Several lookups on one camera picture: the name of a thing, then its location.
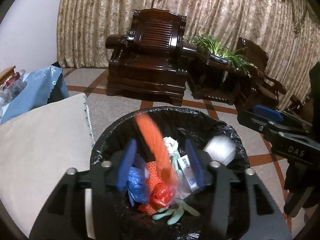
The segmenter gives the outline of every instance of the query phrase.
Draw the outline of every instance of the beige patterned curtain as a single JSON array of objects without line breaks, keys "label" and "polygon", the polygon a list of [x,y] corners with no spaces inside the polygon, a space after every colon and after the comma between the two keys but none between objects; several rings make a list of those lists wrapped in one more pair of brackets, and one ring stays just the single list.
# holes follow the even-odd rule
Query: beige patterned curtain
[{"label": "beige patterned curtain", "polygon": [[128,32],[135,9],[158,8],[187,16],[185,35],[210,33],[233,49],[239,36],[268,54],[267,74],[303,99],[308,71],[319,59],[320,25],[306,0],[61,0],[58,61],[65,67],[106,67],[110,34]]}]

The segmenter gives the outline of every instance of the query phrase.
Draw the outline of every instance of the green plant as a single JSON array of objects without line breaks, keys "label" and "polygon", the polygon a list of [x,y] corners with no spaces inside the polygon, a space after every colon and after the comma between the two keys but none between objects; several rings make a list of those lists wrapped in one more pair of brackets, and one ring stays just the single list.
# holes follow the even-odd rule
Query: green plant
[{"label": "green plant", "polygon": [[196,35],[195,37],[190,37],[189,40],[191,41],[191,43],[197,45],[200,50],[208,50],[211,54],[214,54],[217,57],[230,60],[231,66],[236,71],[242,71],[247,75],[250,75],[246,66],[251,64],[245,60],[245,57],[236,54],[237,50],[230,51],[228,48],[222,46],[221,41],[219,41],[212,35]]}]

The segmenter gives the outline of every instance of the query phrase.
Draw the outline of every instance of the dark wooden chair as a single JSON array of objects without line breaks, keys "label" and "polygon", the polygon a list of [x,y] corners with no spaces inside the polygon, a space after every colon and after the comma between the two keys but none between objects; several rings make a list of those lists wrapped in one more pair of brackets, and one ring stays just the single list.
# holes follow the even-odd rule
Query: dark wooden chair
[{"label": "dark wooden chair", "polygon": [[241,83],[241,91],[235,102],[237,110],[247,110],[255,105],[276,108],[279,104],[279,93],[285,94],[286,89],[279,81],[265,74],[268,54],[259,45],[241,37],[238,39],[236,50],[255,66],[248,66],[251,78]]},{"label": "dark wooden chair", "polygon": [[160,95],[181,106],[188,76],[188,58],[196,47],[183,42],[186,16],[158,9],[135,10],[128,35],[110,35],[107,95],[126,92]]},{"label": "dark wooden chair", "polygon": [[291,104],[285,109],[286,112],[300,117],[308,123],[313,122],[313,98],[309,94],[304,102],[295,95],[290,97]]}]

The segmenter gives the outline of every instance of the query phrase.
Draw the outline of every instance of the potted plant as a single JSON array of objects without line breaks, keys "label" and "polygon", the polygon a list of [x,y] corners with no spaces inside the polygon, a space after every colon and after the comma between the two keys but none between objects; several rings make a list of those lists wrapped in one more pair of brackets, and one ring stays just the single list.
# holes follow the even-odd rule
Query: potted plant
[{"label": "potted plant", "polygon": [[222,64],[229,64],[235,71],[241,71],[250,76],[248,65],[243,55],[238,55],[237,51],[230,51],[222,46],[221,41],[210,34],[196,35],[189,38],[191,43],[197,45],[200,52],[209,53],[210,58]]}]

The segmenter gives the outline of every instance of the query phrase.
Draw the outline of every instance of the trash can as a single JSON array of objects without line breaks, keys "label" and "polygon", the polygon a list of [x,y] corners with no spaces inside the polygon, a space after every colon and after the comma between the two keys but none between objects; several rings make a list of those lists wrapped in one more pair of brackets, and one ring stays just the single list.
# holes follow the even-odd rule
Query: trash can
[{"label": "trash can", "polygon": [[[236,157],[227,167],[236,171],[244,171],[250,167],[241,139],[231,126],[201,111],[161,106],[129,113],[111,124],[101,134],[92,150],[90,170],[94,170],[95,166],[101,165],[102,161],[108,160],[113,153],[123,150],[131,138],[137,140],[137,152],[146,162],[155,161],[135,122],[134,117],[141,113],[146,113],[151,117],[159,127],[163,137],[170,136],[178,141],[178,150],[181,156],[185,155],[186,139],[191,139],[196,147],[203,149],[212,137],[224,134],[230,137],[236,145]],[[137,210],[138,205],[131,207],[128,194],[120,195],[118,192],[111,194],[113,194],[113,198],[110,198],[110,200],[114,201],[115,214],[117,221],[119,221],[119,223],[113,223],[115,228],[118,227],[119,232],[121,232],[119,239],[140,240],[197,239],[201,233],[202,226],[207,223],[205,221],[206,216],[202,214],[207,212],[214,197],[212,191],[206,190],[191,194],[184,201],[198,210],[201,216],[183,215],[177,224],[168,226],[166,223],[168,218],[155,221],[151,216],[139,212]],[[232,224],[235,221],[239,226],[239,220],[241,220],[242,215],[238,215],[243,211],[241,210],[241,201],[243,201],[241,198],[232,196],[231,190],[229,228],[233,228]],[[235,228],[234,231],[239,233],[241,230]],[[229,235],[234,237],[234,232],[230,232]]]}]

